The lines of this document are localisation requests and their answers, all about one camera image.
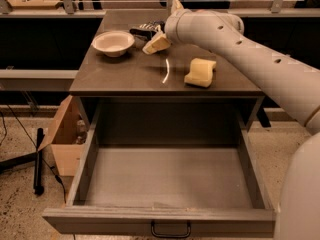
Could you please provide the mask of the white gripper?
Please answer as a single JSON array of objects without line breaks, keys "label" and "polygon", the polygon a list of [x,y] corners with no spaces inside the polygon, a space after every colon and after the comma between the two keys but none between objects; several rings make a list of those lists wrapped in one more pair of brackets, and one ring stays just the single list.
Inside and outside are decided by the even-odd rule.
[{"label": "white gripper", "polygon": [[151,55],[156,52],[166,50],[171,46],[171,42],[178,44],[192,43],[192,21],[193,12],[183,9],[180,0],[172,0],[171,15],[167,18],[164,32],[151,33],[148,42],[142,51]]}]

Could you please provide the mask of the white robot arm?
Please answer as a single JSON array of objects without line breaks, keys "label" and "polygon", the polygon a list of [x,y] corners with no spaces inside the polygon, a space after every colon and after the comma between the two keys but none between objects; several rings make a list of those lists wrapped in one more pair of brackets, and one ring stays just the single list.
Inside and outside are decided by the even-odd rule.
[{"label": "white robot arm", "polygon": [[224,57],[312,136],[287,169],[274,240],[320,240],[320,71],[243,36],[242,20],[211,10],[192,12],[173,0],[165,27],[143,51],[192,44]]}]

